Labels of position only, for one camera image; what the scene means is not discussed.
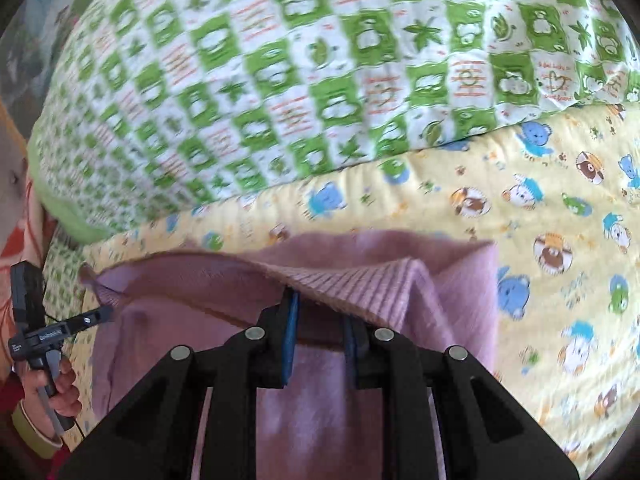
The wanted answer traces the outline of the purple knit sweater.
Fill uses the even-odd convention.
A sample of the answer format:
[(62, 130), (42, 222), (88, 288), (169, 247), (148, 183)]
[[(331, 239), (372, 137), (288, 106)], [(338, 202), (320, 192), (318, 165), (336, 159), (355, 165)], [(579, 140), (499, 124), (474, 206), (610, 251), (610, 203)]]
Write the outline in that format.
[(85, 272), (115, 314), (92, 352), (92, 409), (103, 417), (171, 349), (224, 344), (300, 293), (293, 374), (262, 390), (262, 479), (376, 479), (382, 398), (349, 385), (345, 314), (390, 328), (419, 347), (460, 344), (486, 367), (497, 353), (498, 248), (408, 231), (300, 234), (257, 252), (165, 252)]

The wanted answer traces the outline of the green checkered quilt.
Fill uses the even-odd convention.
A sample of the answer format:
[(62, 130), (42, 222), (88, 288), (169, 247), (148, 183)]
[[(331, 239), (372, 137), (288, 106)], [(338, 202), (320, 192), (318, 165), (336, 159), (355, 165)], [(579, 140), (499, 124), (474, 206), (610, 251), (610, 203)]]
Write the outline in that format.
[(175, 211), (639, 97), (613, 0), (89, 0), (32, 130), (86, 243)]

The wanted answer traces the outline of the green checkered pillow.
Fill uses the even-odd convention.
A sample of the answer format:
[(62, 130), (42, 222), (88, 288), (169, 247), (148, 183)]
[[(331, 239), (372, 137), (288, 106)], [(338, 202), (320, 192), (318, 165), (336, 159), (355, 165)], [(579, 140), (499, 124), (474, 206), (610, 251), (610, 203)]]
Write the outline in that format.
[(60, 322), (78, 315), (84, 302), (85, 289), (80, 284), (78, 272), (85, 263), (79, 248), (70, 247), (65, 240), (51, 240), (44, 262), (43, 305), (48, 324)]

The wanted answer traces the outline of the yellow cartoon bear bedsheet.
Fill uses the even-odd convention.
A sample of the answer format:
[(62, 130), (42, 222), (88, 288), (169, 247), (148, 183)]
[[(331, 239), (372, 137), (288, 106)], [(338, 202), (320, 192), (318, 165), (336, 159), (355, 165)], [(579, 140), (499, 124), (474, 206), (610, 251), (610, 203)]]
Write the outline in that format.
[(496, 375), (582, 478), (611, 471), (639, 406), (639, 107), (509, 127), (184, 212), (88, 246), (102, 270), (186, 240), (242, 252), (306, 232), (400, 229), (498, 246)]

